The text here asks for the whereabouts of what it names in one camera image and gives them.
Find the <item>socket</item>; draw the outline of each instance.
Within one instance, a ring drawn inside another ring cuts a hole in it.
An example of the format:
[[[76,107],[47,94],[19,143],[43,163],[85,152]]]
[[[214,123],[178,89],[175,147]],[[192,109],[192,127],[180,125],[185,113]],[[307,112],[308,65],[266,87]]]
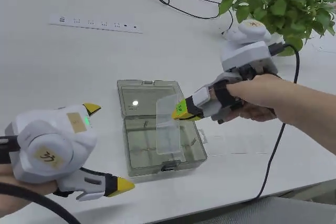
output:
[[[111,22],[98,19],[85,19],[79,17],[61,16],[58,14],[51,14],[49,18],[49,24],[58,26],[71,26],[80,28],[109,30],[109,31],[124,31],[136,34],[142,33],[139,26],[133,24],[122,22]]]

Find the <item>human hand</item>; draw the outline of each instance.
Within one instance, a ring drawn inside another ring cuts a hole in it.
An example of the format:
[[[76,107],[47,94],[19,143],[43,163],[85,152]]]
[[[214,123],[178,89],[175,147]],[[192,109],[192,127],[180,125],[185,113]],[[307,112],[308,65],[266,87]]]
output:
[[[286,109],[282,107],[282,101],[290,92],[293,83],[282,80],[271,74],[256,76],[253,80],[228,84],[227,90],[234,97],[243,99],[244,106],[241,109],[231,111],[224,118],[224,122],[240,116],[257,122],[264,122],[278,117],[281,121],[287,120]]]
[[[16,180],[11,165],[0,165],[0,182],[25,187],[42,195],[51,194],[57,190],[55,181],[43,184],[29,184]],[[24,208],[29,203],[30,202],[24,199],[8,195],[0,195],[0,218]]]

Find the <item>transparent plastic box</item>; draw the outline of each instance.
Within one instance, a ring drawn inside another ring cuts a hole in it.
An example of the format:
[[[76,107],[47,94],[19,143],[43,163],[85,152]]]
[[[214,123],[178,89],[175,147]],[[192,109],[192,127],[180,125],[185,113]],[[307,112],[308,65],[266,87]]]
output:
[[[119,80],[117,85],[129,176],[196,168],[206,161],[194,122],[179,121],[180,152],[157,153],[156,103],[174,94],[183,98],[176,81]]]

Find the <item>white desk surface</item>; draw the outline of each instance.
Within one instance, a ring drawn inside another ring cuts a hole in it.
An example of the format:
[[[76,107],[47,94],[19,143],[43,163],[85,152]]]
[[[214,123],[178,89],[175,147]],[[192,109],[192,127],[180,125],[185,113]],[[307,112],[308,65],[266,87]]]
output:
[[[210,16],[217,6],[197,0],[171,0],[194,14]],[[85,167],[127,177],[118,79],[176,80],[185,95],[221,72],[222,37],[230,19],[200,20],[178,13],[157,0],[0,0],[0,128],[19,113],[67,104],[102,106],[91,118],[99,142]],[[143,34],[48,25],[50,14],[125,20]],[[275,59],[281,75],[292,79],[294,57]],[[299,82],[336,93],[335,54],[318,51],[318,40],[301,52]],[[214,136],[225,139],[262,135],[274,144],[280,122],[236,119],[217,125],[197,123],[212,149]],[[209,156],[198,169],[148,176],[136,188],[113,198],[76,202],[51,198],[82,223],[142,223],[169,219],[257,195],[269,155]],[[315,141],[288,126],[273,161],[264,195],[336,179],[336,158]],[[1,220],[9,223],[60,223],[46,209],[31,204]]]

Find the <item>potted plant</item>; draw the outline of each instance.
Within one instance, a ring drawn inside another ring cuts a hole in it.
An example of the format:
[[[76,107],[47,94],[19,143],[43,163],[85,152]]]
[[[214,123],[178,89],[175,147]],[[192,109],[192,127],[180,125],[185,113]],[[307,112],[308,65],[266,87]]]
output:
[[[240,23],[250,17],[262,22],[271,34],[283,36],[286,43],[301,50],[303,40],[312,30],[321,37],[326,31],[335,34],[334,9],[329,3],[336,0],[222,0],[219,15],[232,8]],[[287,48],[281,56],[292,55]]]

